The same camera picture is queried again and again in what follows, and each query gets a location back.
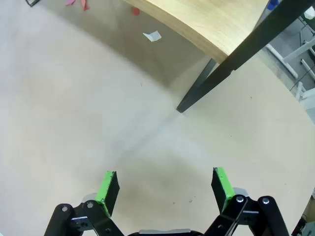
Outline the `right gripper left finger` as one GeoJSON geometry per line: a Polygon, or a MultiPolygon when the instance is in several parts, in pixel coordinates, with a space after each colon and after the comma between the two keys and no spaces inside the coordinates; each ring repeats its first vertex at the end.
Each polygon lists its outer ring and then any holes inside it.
{"type": "Polygon", "coordinates": [[[65,203],[55,207],[45,235],[81,236],[94,231],[97,236],[122,236],[111,219],[119,189],[117,172],[107,171],[95,197],[77,207],[65,203]]]}

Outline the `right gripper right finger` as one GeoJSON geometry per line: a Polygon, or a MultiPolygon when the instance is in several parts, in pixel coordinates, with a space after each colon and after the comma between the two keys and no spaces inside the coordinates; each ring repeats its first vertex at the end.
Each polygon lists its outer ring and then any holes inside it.
{"type": "Polygon", "coordinates": [[[289,235],[275,199],[262,196],[254,201],[237,194],[222,167],[213,168],[211,187],[220,214],[205,236],[231,236],[239,225],[248,226],[254,236],[289,235]]]}

